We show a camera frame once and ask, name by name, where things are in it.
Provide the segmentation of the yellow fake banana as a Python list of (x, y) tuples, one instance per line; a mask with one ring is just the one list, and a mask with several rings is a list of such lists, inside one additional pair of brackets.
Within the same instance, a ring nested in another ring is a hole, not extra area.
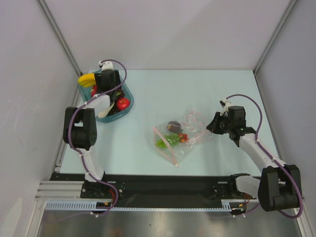
[(78, 84), (84, 88), (95, 86), (96, 85), (95, 74), (89, 73), (89, 74), (82, 75), (78, 79)]

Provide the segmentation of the green fake grapes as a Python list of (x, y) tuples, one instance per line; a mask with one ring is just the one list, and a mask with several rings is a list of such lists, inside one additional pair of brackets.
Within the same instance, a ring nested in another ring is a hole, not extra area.
[[(165, 135), (164, 138), (171, 147), (177, 146), (181, 140), (181, 137), (176, 133)], [(168, 146), (162, 139), (157, 140), (155, 146), (158, 148), (168, 148)]]

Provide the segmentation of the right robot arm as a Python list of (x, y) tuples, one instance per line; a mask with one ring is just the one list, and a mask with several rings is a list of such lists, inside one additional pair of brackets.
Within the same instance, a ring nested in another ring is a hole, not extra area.
[(229, 101), (221, 102), (222, 111), (216, 112), (207, 126), (213, 134), (228, 134), (229, 138), (242, 149), (261, 171), (261, 177), (240, 175), (228, 185), (228, 193), (239, 198), (244, 193), (258, 199), (266, 211), (283, 212), (286, 209), (303, 210), (301, 175), (299, 168), (286, 164), (273, 156), (258, 138), (258, 133), (246, 125), (246, 112), (242, 106)]

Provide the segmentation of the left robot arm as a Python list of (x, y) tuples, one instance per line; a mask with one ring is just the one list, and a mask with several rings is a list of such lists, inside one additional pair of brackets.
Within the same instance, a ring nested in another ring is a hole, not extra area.
[(102, 181), (105, 174), (98, 159), (93, 158), (93, 147), (97, 140), (96, 119), (105, 118), (115, 105), (117, 90), (121, 88), (118, 70), (102, 69), (79, 78), (82, 87), (96, 86), (95, 94), (79, 107), (67, 107), (64, 117), (63, 140), (74, 150), (85, 171), (85, 180), (94, 182), (91, 191), (102, 198), (108, 194), (109, 186)]

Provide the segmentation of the clear zip top bag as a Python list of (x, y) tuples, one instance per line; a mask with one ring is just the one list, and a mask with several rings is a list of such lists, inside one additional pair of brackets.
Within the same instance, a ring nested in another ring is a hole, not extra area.
[(212, 133), (206, 126), (205, 116), (195, 109), (156, 125), (153, 127), (155, 150), (178, 167), (197, 145), (211, 140)]

